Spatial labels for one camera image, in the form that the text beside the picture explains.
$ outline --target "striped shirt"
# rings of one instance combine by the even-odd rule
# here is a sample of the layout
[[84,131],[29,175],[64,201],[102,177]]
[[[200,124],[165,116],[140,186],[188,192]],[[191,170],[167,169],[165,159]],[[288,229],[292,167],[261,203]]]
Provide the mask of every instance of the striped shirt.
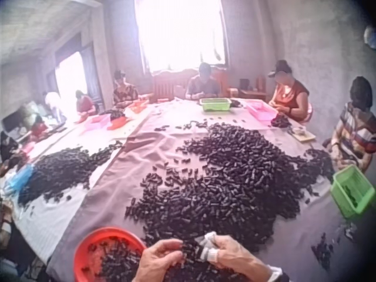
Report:
[[364,170],[371,158],[365,154],[376,152],[376,118],[371,112],[363,112],[347,103],[335,129],[339,137],[341,151],[354,159],[358,167]]

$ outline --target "window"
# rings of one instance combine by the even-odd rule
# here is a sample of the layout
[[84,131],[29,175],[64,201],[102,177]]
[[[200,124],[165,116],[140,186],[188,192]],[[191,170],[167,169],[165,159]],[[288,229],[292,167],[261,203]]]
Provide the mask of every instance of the window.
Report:
[[151,73],[224,65],[220,0],[135,0],[144,67]]

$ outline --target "table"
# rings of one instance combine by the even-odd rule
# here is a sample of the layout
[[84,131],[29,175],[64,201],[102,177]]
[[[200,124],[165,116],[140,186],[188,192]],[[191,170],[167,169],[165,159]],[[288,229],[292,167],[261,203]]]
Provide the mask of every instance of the table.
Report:
[[[31,162],[36,162],[43,155],[55,153],[67,147],[83,146],[84,149],[88,149],[89,153],[94,153],[116,140],[124,143],[128,136],[142,124],[150,111],[151,108],[148,108],[136,115],[126,109],[126,116],[130,117],[131,121],[123,127],[111,131],[101,129],[86,132],[85,123],[68,125],[65,131],[56,133],[37,143],[30,152]],[[96,184],[102,173],[119,153],[119,150],[115,150],[110,160],[93,172],[90,177],[90,188]],[[13,218],[17,228],[31,249],[45,264],[47,264],[87,192],[87,190],[82,189],[82,184],[79,184],[65,192],[65,195],[72,196],[72,200],[68,202],[62,200],[60,203],[52,203],[51,201],[46,203],[43,197],[39,197],[30,202],[28,208],[19,207],[17,197],[11,199],[14,204]]]
[[[191,120],[208,124],[215,122],[234,123],[244,119],[244,127],[259,130],[270,142],[279,146],[288,155],[302,155],[311,146],[321,149],[318,143],[301,144],[281,129],[270,128],[255,120],[241,109],[231,109],[228,113],[204,113],[195,102],[179,101],[158,105],[143,126],[128,138],[124,151],[120,152],[111,167],[103,174],[97,185],[86,195],[82,205],[70,221],[64,235],[48,264],[47,272],[59,281],[73,281],[73,258],[76,247],[90,232],[106,226],[128,229],[142,237],[142,225],[125,220],[125,208],[133,197],[142,196],[140,180],[152,166],[183,156],[175,152],[185,139],[205,136],[206,129],[195,126],[190,130],[177,130]],[[170,125],[165,132],[155,132],[154,128]],[[192,158],[192,167],[198,167],[198,160]],[[258,256],[267,264],[282,267],[294,281],[332,281],[338,273],[327,274],[317,263],[311,246],[319,243],[321,234],[327,233],[329,240],[336,239],[343,224],[342,216],[330,196],[330,183],[320,178],[314,185],[320,197],[311,198],[311,203],[301,203],[301,213],[295,220],[277,218],[274,236],[268,241]],[[346,257],[356,258],[352,245],[342,239],[341,248],[335,246],[333,268],[340,271],[348,267]]]

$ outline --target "hand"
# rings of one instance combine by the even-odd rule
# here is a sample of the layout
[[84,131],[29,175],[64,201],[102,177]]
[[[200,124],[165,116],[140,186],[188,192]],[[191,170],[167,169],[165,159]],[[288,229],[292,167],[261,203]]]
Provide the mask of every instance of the hand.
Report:
[[271,277],[272,270],[230,236],[215,235],[214,242],[220,249],[220,265],[244,274],[252,282],[267,282]]
[[161,240],[143,251],[133,282],[162,282],[167,269],[183,259],[182,244],[178,239]]
[[3,202],[1,205],[2,218],[7,221],[12,221],[12,203]]
[[350,165],[357,165],[357,162],[355,160],[339,160],[337,162],[337,166],[340,170],[342,169],[345,169],[346,167],[350,166]]
[[290,108],[277,104],[274,105],[274,108],[280,113],[288,113],[290,111]]
[[340,160],[342,159],[342,153],[340,151],[340,147],[338,144],[335,144],[332,148],[331,148],[331,153],[330,153],[330,156],[333,160]]

